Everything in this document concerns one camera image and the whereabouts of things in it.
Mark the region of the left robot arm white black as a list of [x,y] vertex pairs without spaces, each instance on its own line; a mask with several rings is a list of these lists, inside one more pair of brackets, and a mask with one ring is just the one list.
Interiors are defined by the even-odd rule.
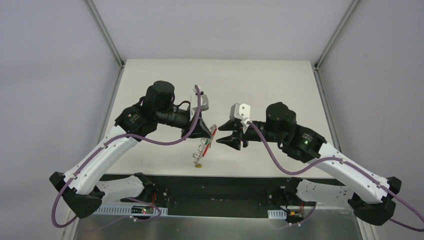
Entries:
[[167,81],[158,80],[150,85],[144,96],[125,108],[97,146],[78,164],[64,173],[54,172],[49,181],[57,190],[57,199],[64,200],[75,218],[83,219],[105,203],[137,198],[147,202],[152,198],[152,184],[142,174],[106,182],[102,176],[127,151],[140,142],[161,145],[148,135],[158,125],[181,130],[181,136],[167,141],[166,146],[180,144],[187,139],[211,138],[212,133],[202,119],[209,109],[208,96],[195,86],[188,108],[175,104],[175,88]]

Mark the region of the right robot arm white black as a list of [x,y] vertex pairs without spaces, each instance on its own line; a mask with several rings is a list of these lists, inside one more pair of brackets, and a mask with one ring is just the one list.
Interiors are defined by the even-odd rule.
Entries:
[[289,158],[316,167],[339,181],[339,185],[323,184],[300,178],[300,172],[290,172],[281,190],[286,203],[323,203],[353,212],[360,220],[375,226],[389,221],[395,212],[393,196],[400,191],[396,177],[382,177],[366,170],[332,146],[316,131],[301,126],[296,113],[282,102],[270,104],[265,121],[250,119],[250,106],[236,103],[230,109],[229,120],[220,131],[231,135],[218,143],[240,150],[249,142],[262,142],[265,147],[276,143]]

